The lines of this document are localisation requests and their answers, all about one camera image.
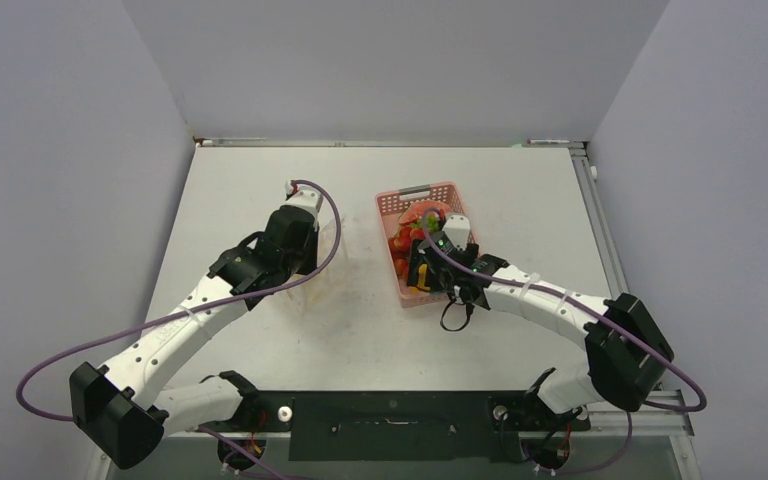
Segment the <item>pink plastic basket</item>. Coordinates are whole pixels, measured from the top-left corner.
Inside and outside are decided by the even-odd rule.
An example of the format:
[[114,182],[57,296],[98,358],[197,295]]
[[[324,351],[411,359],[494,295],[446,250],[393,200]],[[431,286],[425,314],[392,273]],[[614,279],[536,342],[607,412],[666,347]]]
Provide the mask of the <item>pink plastic basket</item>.
[[[416,201],[422,200],[436,200],[445,202],[452,207],[451,213],[467,214],[464,211],[464,205],[462,204],[459,191],[456,185],[452,182],[442,182],[430,185],[422,185],[418,187],[411,187],[398,191],[380,193],[375,197],[376,205],[378,207],[378,215],[381,222],[381,226],[384,233],[385,246],[389,254],[388,268],[390,275],[396,284],[396,290],[399,297],[400,305],[403,308],[417,307],[423,304],[448,302],[450,299],[445,293],[443,294],[429,294],[429,293],[412,293],[406,281],[401,280],[395,273],[393,261],[391,259],[388,239],[396,233],[398,227],[402,226],[398,224],[399,216],[408,208],[410,204]],[[430,231],[428,227],[423,224],[420,228],[425,234],[424,239],[436,240],[438,232],[440,231],[442,224],[445,220],[442,220],[439,224],[439,229],[436,231]],[[474,233],[471,225],[471,243],[478,245],[477,240],[474,238]]]

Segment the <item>yellow bell pepper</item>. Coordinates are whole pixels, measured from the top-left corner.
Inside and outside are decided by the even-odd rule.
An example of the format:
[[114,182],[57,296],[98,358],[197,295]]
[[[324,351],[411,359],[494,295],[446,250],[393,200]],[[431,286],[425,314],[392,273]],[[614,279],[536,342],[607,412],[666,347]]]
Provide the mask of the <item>yellow bell pepper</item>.
[[423,263],[408,272],[406,284],[412,293],[430,293],[432,288],[427,283],[428,265]]

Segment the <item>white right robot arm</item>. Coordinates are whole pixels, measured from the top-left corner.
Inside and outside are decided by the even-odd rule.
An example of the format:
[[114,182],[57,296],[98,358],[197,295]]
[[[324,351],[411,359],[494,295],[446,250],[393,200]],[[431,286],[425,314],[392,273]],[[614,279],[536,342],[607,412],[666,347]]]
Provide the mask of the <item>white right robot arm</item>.
[[466,312],[504,312],[553,332],[585,353],[582,363],[550,368],[530,388],[527,419],[549,428],[565,413],[606,401],[636,412],[660,381],[674,354],[637,297],[610,299],[565,290],[508,261],[458,249],[446,237],[416,240],[407,283],[443,292]]

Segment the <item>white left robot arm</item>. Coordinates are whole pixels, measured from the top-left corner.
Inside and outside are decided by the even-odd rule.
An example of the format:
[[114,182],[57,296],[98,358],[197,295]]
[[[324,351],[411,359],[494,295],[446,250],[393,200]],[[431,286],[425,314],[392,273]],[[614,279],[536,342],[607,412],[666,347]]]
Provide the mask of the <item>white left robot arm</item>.
[[145,460],[170,434],[224,421],[249,428],[257,401],[234,373],[170,388],[169,380],[216,334],[253,310],[296,275],[317,266],[318,214],[314,205],[288,200],[262,231],[223,251],[190,294],[175,320],[144,334],[100,366],[78,366],[69,377],[72,417],[119,468]]

